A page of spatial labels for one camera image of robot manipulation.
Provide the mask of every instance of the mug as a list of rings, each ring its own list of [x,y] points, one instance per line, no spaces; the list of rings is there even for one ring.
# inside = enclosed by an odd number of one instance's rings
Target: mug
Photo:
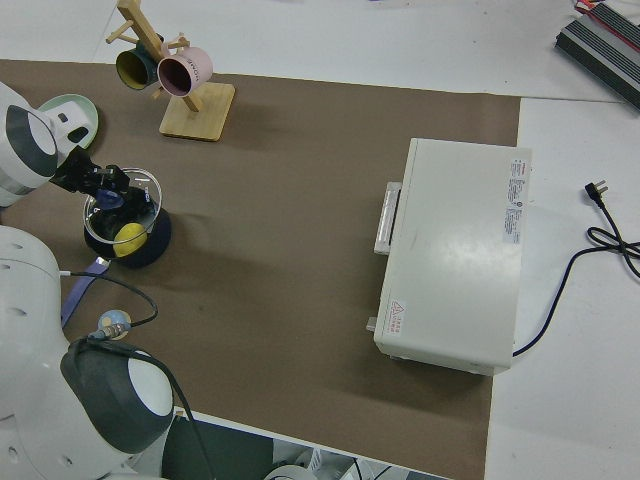
[[[186,97],[213,75],[213,63],[207,52],[186,47],[158,63],[158,79],[171,95]]]
[[[136,43],[136,48],[118,55],[116,70],[120,80],[134,90],[142,90],[158,81],[158,62],[140,41]]]

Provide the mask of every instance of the pink mug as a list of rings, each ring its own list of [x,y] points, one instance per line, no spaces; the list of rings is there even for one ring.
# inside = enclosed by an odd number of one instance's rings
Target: pink mug
[[[186,47],[158,63],[162,88],[176,97],[186,97],[213,75],[213,62],[198,47]]]

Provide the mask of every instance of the green plate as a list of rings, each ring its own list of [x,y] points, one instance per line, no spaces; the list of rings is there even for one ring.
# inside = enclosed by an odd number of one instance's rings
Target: green plate
[[[67,102],[74,102],[76,105],[78,105],[91,122],[89,133],[78,143],[78,145],[80,145],[82,148],[87,148],[89,145],[91,145],[91,142],[93,142],[93,139],[96,138],[96,134],[98,133],[98,109],[91,100],[89,100],[87,97],[83,97],[82,95],[67,93],[65,95],[60,95],[46,101],[45,103],[40,105],[38,110],[40,110],[41,112],[47,112],[48,110],[57,108],[63,103]]]

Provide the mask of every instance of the label sticker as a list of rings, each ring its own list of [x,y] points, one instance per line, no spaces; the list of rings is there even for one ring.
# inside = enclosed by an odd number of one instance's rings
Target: label sticker
[[[507,208],[504,215],[502,240],[519,244],[522,237],[522,216],[524,214],[527,184],[527,161],[514,158],[511,161],[507,183]]]
[[[385,328],[386,333],[389,335],[400,335],[402,333],[402,322],[406,311],[407,307],[405,302],[391,299]]]

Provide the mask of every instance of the wooden base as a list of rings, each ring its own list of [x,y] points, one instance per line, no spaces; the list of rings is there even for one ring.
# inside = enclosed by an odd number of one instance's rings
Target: wooden base
[[[234,86],[227,83],[205,83],[194,92],[204,104],[199,112],[189,110],[182,98],[171,97],[160,133],[168,137],[218,141],[235,92]]]

